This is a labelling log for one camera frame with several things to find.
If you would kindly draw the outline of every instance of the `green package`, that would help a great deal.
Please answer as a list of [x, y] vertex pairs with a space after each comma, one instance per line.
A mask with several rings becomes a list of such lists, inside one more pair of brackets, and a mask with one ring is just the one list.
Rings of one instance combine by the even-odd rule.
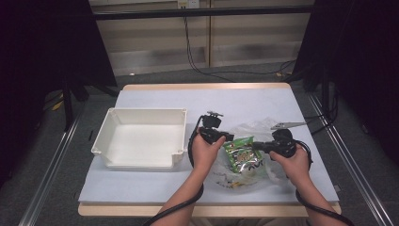
[[241, 173], [244, 170], [256, 169], [263, 164], [263, 158], [259, 151], [252, 150], [252, 142], [253, 137], [244, 137], [223, 145], [233, 172]]

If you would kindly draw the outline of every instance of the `gray carpet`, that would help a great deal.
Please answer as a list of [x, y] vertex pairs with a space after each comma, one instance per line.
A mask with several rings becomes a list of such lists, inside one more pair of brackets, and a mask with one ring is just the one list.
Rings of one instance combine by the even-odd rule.
[[[280, 64], [233, 66], [207, 69], [209, 71], [272, 72], [278, 71]], [[271, 74], [218, 73], [234, 82], [279, 82], [280, 78]], [[127, 84], [156, 83], [211, 83], [227, 82], [223, 79], [196, 73], [192, 70], [139, 74], [117, 77], [118, 89]], [[303, 90], [301, 81], [292, 83], [292, 88], [305, 117], [314, 116], [308, 94]], [[79, 192], [85, 182], [89, 165], [93, 158], [90, 148], [99, 132], [106, 110], [115, 105], [116, 98], [97, 89], [88, 88], [89, 100], [74, 102], [73, 108], [83, 109], [82, 118], [74, 133], [72, 142], [62, 161], [47, 199], [42, 206], [36, 225], [141, 225], [144, 218], [86, 218], [77, 213]], [[63, 109], [47, 110], [40, 128], [26, 156], [15, 170], [12, 180], [6, 182], [0, 190], [0, 225], [18, 225], [26, 206], [29, 204], [40, 180], [46, 171], [64, 128]], [[321, 122], [309, 124], [314, 131]], [[343, 99], [339, 102], [338, 118], [334, 122], [348, 149], [359, 164], [360, 169], [377, 196], [383, 201], [394, 223], [399, 223], [399, 168], [381, 150], [378, 141], [361, 130], [361, 123]], [[343, 214], [351, 218], [356, 225], [377, 225], [373, 213], [360, 194], [355, 182], [326, 131], [316, 134], [314, 141], [324, 159], [327, 171], [338, 192]]]

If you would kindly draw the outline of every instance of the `table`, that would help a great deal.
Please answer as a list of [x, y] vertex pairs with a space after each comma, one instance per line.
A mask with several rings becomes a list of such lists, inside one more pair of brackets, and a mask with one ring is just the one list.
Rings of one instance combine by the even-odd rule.
[[[292, 94], [291, 88], [288, 84], [283, 83], [229, 83], [229, 84], [162, 84], [162, 85], [128, 85], [126, 86], [123, 91], [128, 90], [146, 90], [151, 93], [159, 91], [159, 90], [181, 90], [184, 93], [187, 93], [188, 90], [225, 90], [225, 89], [244, 89], [244, 90], [252, 90], [252, 89], [262, 89], [270, 90], [270, 92], [276, 92], [282, 90], [284, 93], [288, 94], [287, 97], [276, 96], [277, 99], [290, 99], [291, 111], [282, 111], [280, 115], [282, 116], [281, 120], [289, 118], [288, 116], [291, 114], [291, 119], [302, 119], [303, 116], [300, 114], [300, 110], [296, 104], [295, 96]], [[123, 95], [119, 97], [116, 107], [126, 107], [130, 103], [128, 100], [124, 100], [123, 102]], [[148, 103], [148, 106], [156, 105], [154, 103]], [[228, 117], [226, 116], [223, 119], [222, 123], [228, 122]], [[312, 157], [314, 160], [314, 164], [311, 169], [311, 177], [313, 181], [316, 183], [317, 186], [327, 184], [326, 190], [332, 188], [332, 184], [329, 181], [327, 176], [327, 172], [323, 174], [323, 171], [326, 169], [324, 168], [324, 164], [320, 158], [320, 155], [315, 148], [315, 145], [312, 141], [310, 132], [308, 128], [293, 128], [292, 129], [293, 135], [295, 138], [300, 139], [308, 143], [312, 150]], [[306, 217], [307, 213], [305, 208], [299, 204], [298, 202], [252, 202], [252, 203], [245, 203], [245, 202], [237, 202], [237, 203], [230, 203], [230, 202], [219, 202], [219, 203], [210, 203], [209, 200], [212, 198], [206, 197], [207, 194], [212, 193], [214, 191], [208, 190], [205, 187], [203, 199], [207, 200], [208, 202], [199, 202], [197, 203], [193, 217], [198, 218], [298, 218], [298, 217]], [[338, 212], [341, 213], [341, 207], [338, 203], [338, 198], [329, 196], [327, 198], [330, 201], [333, 208]], [[102, 216], [102, 217], [151, 217], [154, 216], [159, 209], [162, 207], [162, 203], [159, 202], [81, 202], [78, 208], [79, 214], [82, 216]]]

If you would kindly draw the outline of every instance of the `wooden table edge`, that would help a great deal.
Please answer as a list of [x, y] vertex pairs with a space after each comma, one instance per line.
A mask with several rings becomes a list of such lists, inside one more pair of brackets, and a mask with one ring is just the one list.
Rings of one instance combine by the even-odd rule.
[[[341, 206], [331, 202], [337, 213]], [[84, 203], [78, 212], [85, 217], [152, 217], [162, 205], [132, 205], [123, 203]], [[306, 209], [301, 204], [268, 205], [196, 205], [193, 218], [306, 218]]]

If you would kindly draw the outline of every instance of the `white bin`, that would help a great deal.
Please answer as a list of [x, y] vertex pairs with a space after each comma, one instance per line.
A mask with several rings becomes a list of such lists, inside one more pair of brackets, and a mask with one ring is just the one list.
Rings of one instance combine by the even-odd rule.
[[186, 112], [110, 108], [91, 152], [109, 168], [172, 168], [183, 157]]

